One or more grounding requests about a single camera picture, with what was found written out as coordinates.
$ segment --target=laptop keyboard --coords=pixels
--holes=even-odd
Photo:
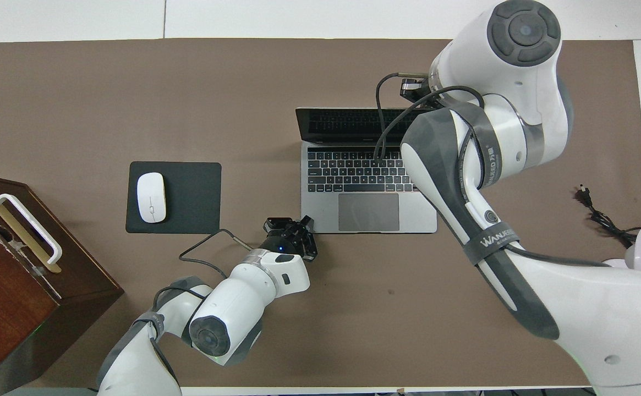
[[[398,147],[387,147],[384,159],[374,160],[373,147],[308,148],[309,193],[418,191],[403,168]]]

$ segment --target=keyboard key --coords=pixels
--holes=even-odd
[[[357,193],[357,191],[383,191],[380,184],[348,184],[345,185],[345,192]]]

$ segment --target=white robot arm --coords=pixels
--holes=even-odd
[[[641,271],[525,251],[479,188],[554,160],[572,130],[556,76],[560,27],[541,3],[509,0],[459,33],[429,73],[452,85],[446,107],[419,115],[401,143],[406,171],[509,312],[573,356],[597,394],[641,395]]]
[[[313,234],[290,218],[269,218],[267,239],[216,288],[195,276],[174,281],[154,298],[112,348],[98,373],[101,395],[180,395],[177,379],[159,350],[171,333],[222,366],[240,363],[262,330],[265,306],[308,289],[303,259],[317,256]]]

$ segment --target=white table surface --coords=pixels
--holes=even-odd
[[[634,40],[641,0],[551,0],[565,40]],[[169,37],[453,38],[491,0],[0,0],[0,42]],[[608,213],[616,218],[616,213]],[[430,391],[411,389],[406,391]],[[369,388],[184,388],[184,394],[365,393]]]

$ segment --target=laptop screen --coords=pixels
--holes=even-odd
[[[393,121],[405,108],[382,110],[384,125]],[[416,108],[391,130],[386,142],[398,145],[415,118],[433,108]],[[295,110],[300,138],[313,143],[376,142],[381,135],[379,112],[376,108],[299,107]]]

